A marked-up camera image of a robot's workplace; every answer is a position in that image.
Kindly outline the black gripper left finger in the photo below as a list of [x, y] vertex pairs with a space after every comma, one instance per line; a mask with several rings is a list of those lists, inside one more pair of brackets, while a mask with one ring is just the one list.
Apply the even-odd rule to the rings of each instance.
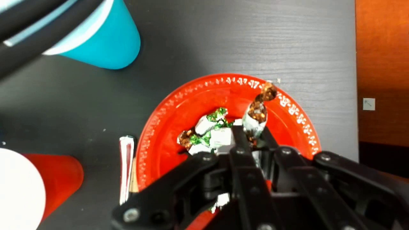
[[132, 194], [113, 230], [278, 230], [276, 209], [241, 127], [228, 154], [201, 152]]

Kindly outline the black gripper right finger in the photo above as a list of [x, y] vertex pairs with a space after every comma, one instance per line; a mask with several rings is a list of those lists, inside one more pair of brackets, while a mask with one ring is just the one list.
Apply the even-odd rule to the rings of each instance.
[[269, 129], [260, 138], [265, 175], [276, 194], [296, 193], [325, 230], [409, 230], [409, 190], [403, 177], [321, 150], [306, 158], [279, 145]]

